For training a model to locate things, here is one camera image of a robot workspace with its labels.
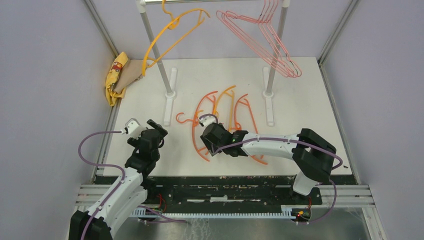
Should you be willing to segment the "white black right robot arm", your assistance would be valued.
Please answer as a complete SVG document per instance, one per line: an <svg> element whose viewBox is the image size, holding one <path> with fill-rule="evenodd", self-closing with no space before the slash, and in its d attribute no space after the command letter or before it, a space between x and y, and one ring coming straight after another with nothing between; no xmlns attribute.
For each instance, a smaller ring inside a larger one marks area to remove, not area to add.
<svg viewBox="0 0 424 240"><path fill-rule="evenodd" d="M300 172L296 175L289 199L302 204L312 189L330 180L337 166L336 148L309 128L291 135L269 135L236 130L226 130L221 123L203 123L200 139L211 154L224 153L231 157L271 156L292 160Z"/></svg>

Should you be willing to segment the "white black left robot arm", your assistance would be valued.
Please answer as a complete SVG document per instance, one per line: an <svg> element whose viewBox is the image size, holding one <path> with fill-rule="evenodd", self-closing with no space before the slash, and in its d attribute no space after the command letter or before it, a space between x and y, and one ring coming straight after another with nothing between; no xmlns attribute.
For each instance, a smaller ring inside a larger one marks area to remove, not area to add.
<svg viewBox="0 0 424 240"><path fill-rule="evenodd" d="M109 164L120 170L120 175L109 189L86 211L77 210L70 219L70 240L112 240L130 214L144 203L157 198L149 174L160 159L160 148L168 131L152 119L148 127L131 118L119 133L128 135L127 143L133 152L124 167Z"/></svg>

